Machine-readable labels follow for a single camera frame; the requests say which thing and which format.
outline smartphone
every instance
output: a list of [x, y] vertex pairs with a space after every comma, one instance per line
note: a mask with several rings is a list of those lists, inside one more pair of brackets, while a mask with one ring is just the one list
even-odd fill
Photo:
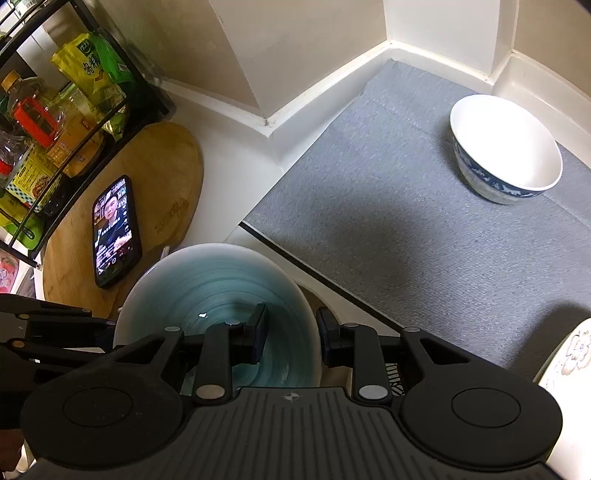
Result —
[[95, 200], [92, 207], [95, 281], [108, 288], [142, 257], [131, 180], [120, 176]]

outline gray cloth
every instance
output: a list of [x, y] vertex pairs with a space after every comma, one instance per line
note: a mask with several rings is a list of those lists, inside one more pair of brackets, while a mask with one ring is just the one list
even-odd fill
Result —
[[561, 147], [547, 193], [481, 198], [449, 127], [473, 93], [388, 63], [245, 221], [397, 323], [532, 378], [591, 317], [591, 170]]

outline wooden cutting board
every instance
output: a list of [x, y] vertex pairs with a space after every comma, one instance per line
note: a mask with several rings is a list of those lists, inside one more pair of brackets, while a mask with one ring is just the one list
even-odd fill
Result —
[[[126, 277], [104, 290], [96, 286], [93, 273], [92, 206], [123, 174], [133, 187], [143, 255]], [[51, 236], [43, 259], [46, 300], [88, 308], [98, 317], [114, 314], [162, 249], [183, 240], [202, 183], [199, 146], [185, 127], [170, 122], [144, 127], [95, 178]]]

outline phone screen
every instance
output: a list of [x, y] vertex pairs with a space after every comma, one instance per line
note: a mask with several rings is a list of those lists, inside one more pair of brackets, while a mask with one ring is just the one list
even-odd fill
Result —
[[116, 181], [97, 199], [94, 208], [94, 243], [97, 277], [112, 277], [134, 250], [125, 178]]

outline teal glazed plate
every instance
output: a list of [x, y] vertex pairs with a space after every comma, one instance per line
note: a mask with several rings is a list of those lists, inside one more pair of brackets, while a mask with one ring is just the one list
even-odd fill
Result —
[[[269, 309], [265, 349], [258, 365], [232, 367], [233, 387], [317, 387], [320, 339], [303, 293], [267, 257], [237, 245], [194, 245], [155, 264], [125, 300], [114, 345], [169, 326], [196, 335], [215, 323], [247, 322], [261, 302]], [[189, 372], [183, 394], [190, 394], [193, 377]]]

